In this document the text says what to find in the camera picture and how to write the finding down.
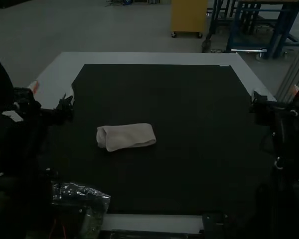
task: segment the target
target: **concrete floor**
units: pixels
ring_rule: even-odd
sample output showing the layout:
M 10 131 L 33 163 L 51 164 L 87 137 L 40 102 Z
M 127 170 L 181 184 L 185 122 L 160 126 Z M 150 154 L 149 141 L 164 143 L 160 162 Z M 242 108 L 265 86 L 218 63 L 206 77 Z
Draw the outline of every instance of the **concrete floor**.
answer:
M 105 0 L 32 0 L 0 9 L 0 60 L 15 86 L 27 86 L 63 51 L 200 52 L 202 39 L 170 36 L 170 5 L 105 7 Z M 299 37 L 299 15 L 292 29 Z M 213 38 L 225 49 L 228 35 Z M 275 94 L 288 59 L 245 61 Z

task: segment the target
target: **black mat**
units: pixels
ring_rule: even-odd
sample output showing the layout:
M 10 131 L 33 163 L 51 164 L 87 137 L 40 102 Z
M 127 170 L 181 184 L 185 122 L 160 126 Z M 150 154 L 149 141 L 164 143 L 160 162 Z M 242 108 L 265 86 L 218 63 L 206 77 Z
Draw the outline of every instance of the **black mat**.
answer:
M 109 213 L 194 214 L 253 207 L 273 160 L 260 152 L 250 97 L 231 67 L 86 64 L 72 123 L 54 127 L 46 164 L 112 196 Z M 146 122 L 157 144 L 112 153 L 97 127 Z

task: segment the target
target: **black bracket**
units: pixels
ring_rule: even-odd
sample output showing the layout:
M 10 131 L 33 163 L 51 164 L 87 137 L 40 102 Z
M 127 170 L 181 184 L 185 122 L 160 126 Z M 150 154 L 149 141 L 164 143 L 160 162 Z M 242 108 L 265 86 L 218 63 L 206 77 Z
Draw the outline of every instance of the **black bracket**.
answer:
M 203 215 L 205 239 L 225 239 L 224 218 L 222 213 L 206 213 Z

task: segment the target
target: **white table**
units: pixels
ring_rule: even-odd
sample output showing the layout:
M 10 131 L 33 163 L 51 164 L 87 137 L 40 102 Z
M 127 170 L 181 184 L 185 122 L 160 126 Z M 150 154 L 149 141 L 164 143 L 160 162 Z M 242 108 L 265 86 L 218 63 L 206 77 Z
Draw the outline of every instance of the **white table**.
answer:
M 249 94 L 257 90 L 267 95 L 268 100 L 275 101 L 274 96 L 238 54 L 124 52 L 61 53 L 37 78 L 39 88 L 35 99 L 43 108 L 55 108 L 59 99 L 71 92 L 71 84 L 84 64 L 230 65 Z M 108 214 L 103 229 L 197 234 L 203 229 L 203 223 L 201 216 Z

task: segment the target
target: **beige towel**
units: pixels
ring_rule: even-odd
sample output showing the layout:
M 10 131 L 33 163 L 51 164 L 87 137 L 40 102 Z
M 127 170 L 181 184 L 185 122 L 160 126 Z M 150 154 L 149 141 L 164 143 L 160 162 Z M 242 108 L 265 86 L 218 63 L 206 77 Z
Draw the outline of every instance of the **beige towel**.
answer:
M 96 141 L 109 152 L 121 148 L 145 147 L 156 143 L 153 128 L 148 123 L 98 127 Z

